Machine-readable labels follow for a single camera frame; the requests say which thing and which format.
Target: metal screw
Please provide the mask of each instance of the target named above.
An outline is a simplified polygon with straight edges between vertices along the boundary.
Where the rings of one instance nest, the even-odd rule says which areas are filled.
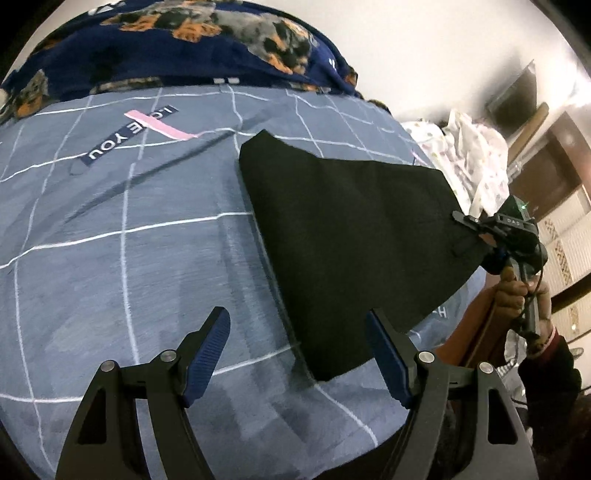
[[[435,355],[431,352],[421,352],[418,354],[418,359],[425,364],[432,364],[435,361]]]
[[[174,350],[166,350],[160,354],[160,359],[166,363],[174,361],[176,357],[177,352],[175,352]]]
[[[107,360],[106,362],[102,362],[100,365],[100,369],[103,372],[110,372],[115,368],[115,362],[113,360]]]
[[[483,371],[486,374],[491,374],[495,371],[495,368],[488,362],[482,362],[479,365],[479,368],[481,371]]]

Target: blue gripper pad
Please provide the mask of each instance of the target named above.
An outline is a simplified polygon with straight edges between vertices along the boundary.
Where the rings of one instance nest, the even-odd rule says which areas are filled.
[[[374,312],[365,317],[365,335],[390,395],[403,407],[411,408],[413,395],[409,388],[408,370]]]
[[[187,368],[187,385],[182,395],[187,408],[203,396],[209,385],[230,335],[230,314],[216,307],[198,333],[205,333],[205,336]]]

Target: blue bedsheet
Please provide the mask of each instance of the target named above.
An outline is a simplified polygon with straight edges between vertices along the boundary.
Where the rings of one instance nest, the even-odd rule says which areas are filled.
[[[168,105],[178,112],[165,123],[204,133],[175,141],[142,129],[82,163],[131,123],[125,112]],[[232,332],[189,418],[217,478],[312,478],[403,424],[374,361],[318,384],[290,345],[238,170],[241,144],[261,129],[321,157],[432,167],[377,107],[282,89],[105,93],[0,129],[0,420],[42,479],[100,363],[149,361],[215,305]],[[450,335],[484,275],[409,332],[417,347]],[[163,479],[138,407],[152,477]]]

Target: television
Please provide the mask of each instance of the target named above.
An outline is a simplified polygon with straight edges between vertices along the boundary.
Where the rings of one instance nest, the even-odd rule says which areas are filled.
[[[532,61],[500,95],[487,105],[488,117],[505,139],[517,133],[538,107],[535,64]]]

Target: sleeve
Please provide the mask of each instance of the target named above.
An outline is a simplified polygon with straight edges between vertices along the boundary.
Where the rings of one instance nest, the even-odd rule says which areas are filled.
[[[519,366],[525,386],[528,422],[534,431],[533,447],[542,454],[559,448],[566,433],[581,375],[564,337],[555,334],[544,352]]]

